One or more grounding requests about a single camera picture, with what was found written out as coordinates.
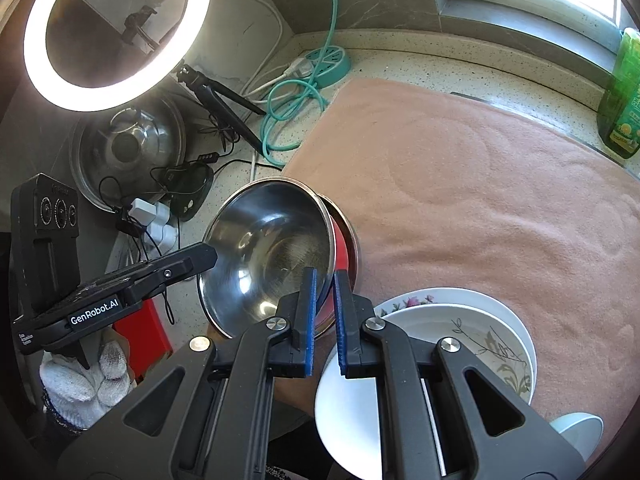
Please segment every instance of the window sill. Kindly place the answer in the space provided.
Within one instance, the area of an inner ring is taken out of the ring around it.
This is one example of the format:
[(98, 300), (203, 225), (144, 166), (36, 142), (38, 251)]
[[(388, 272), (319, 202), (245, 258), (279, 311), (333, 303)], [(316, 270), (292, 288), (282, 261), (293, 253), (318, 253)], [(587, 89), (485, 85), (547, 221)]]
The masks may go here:
[(503, 44), (567, 68), (605, 88), (615, 54), (593, 40), (523, 10), (480, 0), (447, 0), (442, 32)]

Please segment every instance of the green bottle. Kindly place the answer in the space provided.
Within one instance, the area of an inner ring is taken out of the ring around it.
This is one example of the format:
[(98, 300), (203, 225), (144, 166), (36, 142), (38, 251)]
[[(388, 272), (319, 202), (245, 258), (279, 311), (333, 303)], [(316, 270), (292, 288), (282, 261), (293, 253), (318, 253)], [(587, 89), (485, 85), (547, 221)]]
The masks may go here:
[(640, 148), (640, 34), (627, 28), (607, 91), (598, 106), (598, 133), (622, 158)]

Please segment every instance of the metal bowl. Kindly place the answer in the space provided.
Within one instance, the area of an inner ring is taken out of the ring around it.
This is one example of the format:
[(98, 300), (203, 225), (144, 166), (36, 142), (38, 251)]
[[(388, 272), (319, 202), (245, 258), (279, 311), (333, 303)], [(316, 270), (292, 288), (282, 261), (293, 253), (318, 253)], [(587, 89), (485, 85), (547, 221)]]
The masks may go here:
[[(149, 172), (180, 164), (185, 149), (180, 112), (164, 92), (151, 91), (127, 105), (86, 114), (69, 144), (69, 163), (78, 190), (95, 206), (111, 211), (110, 206), (137, 197), (160, 200), (164, 191)], [(104, 180), (106, 176), (117, 182)]]
[[(256, 180), (223, 204), (204, 235), (216, 265), (198, 276), (209, 321), (226, 337), (273, 316), (282, 296), (300, 290), (302, 270), (318, 269), (318, 305), (331, 286), (335, 233), (318, 196), (285, 177)], [(316, 336), (332, 320), (316, 323)]]

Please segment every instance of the white glove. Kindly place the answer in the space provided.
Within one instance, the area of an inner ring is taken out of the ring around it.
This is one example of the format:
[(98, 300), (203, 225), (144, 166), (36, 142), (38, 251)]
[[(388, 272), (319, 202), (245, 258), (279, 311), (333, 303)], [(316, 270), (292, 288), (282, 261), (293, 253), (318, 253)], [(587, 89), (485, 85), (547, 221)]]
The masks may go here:
[(98, 362), (89, 370), (76, 359), (44, 352), (40, 379), (51, 404), (67, 422), (86, 430), (136, 385), (116, 340), (103, 342)]

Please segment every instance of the pink mat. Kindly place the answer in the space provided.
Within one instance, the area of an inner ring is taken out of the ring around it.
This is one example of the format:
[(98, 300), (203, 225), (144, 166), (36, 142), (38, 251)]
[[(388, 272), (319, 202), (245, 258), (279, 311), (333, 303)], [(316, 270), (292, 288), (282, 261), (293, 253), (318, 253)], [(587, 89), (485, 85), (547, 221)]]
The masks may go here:
[(533, 407), (601, 416), (640, 394), (640, 183), (489, 105), (376, 79), (338, 93), (285, 175), (327, 195), (362, 246), (374, 304), (430, 286), (504, 302), (538, 355)]

